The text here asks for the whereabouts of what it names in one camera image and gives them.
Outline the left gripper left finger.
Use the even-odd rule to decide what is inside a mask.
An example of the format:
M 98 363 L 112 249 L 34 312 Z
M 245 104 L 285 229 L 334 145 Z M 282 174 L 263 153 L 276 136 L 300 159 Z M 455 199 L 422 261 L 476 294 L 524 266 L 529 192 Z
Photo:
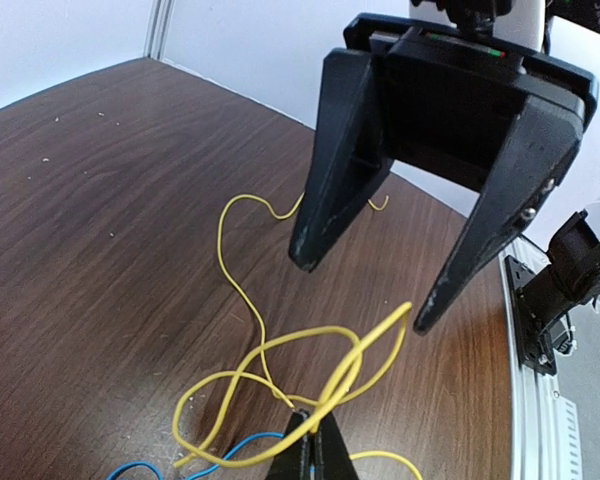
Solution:
M 289 448 L 277 454 L 266 480 L 311 480 L 313 478 L 314 435 L 305 433 Z

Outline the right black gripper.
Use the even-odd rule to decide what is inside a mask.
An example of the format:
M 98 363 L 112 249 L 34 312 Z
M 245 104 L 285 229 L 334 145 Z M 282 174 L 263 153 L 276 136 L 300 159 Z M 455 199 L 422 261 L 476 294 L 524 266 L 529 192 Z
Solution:
M 362 13 L 323 61 L 311 165 L 289 244 L 316 269 L 396 161 L 481 192 L 416 320 L 427 334 L 535 219 L 576 157 L 598 82 L 503 40 Z

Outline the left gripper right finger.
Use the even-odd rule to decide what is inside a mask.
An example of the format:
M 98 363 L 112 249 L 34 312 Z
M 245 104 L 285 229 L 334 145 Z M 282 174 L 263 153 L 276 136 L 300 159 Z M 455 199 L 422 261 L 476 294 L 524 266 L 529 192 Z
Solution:
M 313 435 L 314 478 L 318 480 L 358 480 L 339 426 L 332 413 L 326 415 Z

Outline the front aluminium rail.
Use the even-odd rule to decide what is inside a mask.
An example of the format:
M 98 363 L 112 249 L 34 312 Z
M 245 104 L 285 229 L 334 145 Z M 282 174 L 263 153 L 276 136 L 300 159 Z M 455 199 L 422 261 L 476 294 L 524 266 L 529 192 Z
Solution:
M 555 374 L 539 373 L 522 360 L 515 287 L 548 264 L 527 238 L 499 255 L 512 385 L 514 479 L 600 479 L 600 295 L 570 310 L 566 326 L 574 347 L 550 355 Z

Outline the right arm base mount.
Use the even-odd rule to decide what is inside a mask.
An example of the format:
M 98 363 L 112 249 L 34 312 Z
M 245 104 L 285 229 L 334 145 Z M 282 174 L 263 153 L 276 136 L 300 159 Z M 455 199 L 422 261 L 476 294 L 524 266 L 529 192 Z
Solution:
M 567 298 L 553 264 L 534 273 L 508 255 L 504 267 L 519 363 L 541 375 L 554 376 L 557 356 L 568 356 L 577 346 L 569 316 L 575 303 Z

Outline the right aluminium frame post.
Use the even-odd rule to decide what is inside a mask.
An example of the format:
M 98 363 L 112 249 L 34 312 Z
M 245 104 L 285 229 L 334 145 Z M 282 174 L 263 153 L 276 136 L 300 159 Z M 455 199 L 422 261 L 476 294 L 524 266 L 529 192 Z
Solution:
M 149 16 L 143 55 L 161 61 L 168 36 L 175 0 L 153 0 Z

